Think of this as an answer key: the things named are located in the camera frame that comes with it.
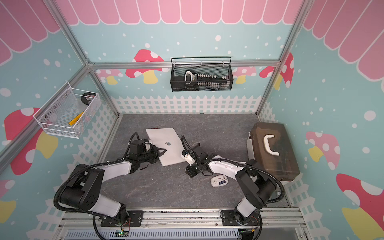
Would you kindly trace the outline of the silver laptop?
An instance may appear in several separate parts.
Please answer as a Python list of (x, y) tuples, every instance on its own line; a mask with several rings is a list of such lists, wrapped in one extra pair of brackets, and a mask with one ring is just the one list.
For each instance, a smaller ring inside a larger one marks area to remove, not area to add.
[(160, 157), (163, 167), (185, 162), (182, 157), (184, 147), (173, 128), (146, 129), (146, 133), (153, 145), (158, 149), (166, 149), (165, 153)]

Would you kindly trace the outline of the white wireless mouse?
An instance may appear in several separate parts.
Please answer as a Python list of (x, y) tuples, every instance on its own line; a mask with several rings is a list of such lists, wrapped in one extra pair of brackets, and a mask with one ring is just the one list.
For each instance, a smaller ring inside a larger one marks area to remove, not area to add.
[(212, 187), (217, 188), (228, 184), (228, 178), (225, 175), (219, 175), (211, 178)]

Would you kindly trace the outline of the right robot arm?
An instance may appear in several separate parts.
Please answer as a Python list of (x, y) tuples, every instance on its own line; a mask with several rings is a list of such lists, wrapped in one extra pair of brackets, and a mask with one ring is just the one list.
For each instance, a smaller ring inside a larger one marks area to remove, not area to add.
[(208, 155), (199, 143), (191, 147), (185, 136), (181, 136), (181, 143), (184, 148), (182, 157), (188, 162), (186, 174), (190, 178), (207, 172), (205, 176), (219, 174), (237, 181), (244, 197), (234, 208), (231, 218), (239, 225), (247, 225), (263, 207), (285, 197), (281, 181), (264, 170), (258, 161), (238, 162)]

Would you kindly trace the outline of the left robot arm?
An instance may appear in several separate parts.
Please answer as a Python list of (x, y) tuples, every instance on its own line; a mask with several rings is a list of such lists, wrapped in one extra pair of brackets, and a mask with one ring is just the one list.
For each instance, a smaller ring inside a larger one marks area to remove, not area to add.
[(77, 165), (56, 191), (54, 206), (61, 211), (91, 214), (122, 226), (129, 220), (126, 205), (103, 196), (102, 184), (140, 171), (143, 163), (152, 165), (166, 152), (166, 149), (157, 147), (148, 139), (140, 139), (138, 133), (134, 133), (121, 158), (94, 165)]

